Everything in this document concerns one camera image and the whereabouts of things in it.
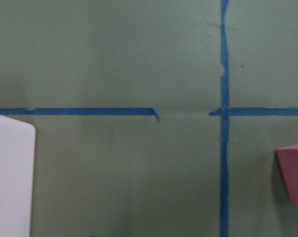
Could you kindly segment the red foam block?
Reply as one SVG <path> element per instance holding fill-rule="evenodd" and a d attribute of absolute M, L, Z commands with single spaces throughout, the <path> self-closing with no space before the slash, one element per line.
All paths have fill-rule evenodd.
<path fill-rule="evenodd" d="M 291 203 L 298 206 L 298 144 L 276 150 Z"/>

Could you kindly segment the pink plastic bin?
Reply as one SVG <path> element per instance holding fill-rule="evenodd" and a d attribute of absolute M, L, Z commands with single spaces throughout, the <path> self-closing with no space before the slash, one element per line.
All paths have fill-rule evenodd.
<path fill-rule="evenodd" d="M 31 231 L 36 130 L 0 115 L 0 237 Z"/>

